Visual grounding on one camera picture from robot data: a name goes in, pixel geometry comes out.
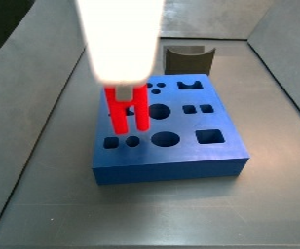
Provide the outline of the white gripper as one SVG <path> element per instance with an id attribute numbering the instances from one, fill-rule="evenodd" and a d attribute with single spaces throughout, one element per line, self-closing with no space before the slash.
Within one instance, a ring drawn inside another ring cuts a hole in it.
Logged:
<path id="1" fill-rule="evenodd" d="M 164 0 L 76 0 L 91 72 L 131 101 L 154 67 Z"/>

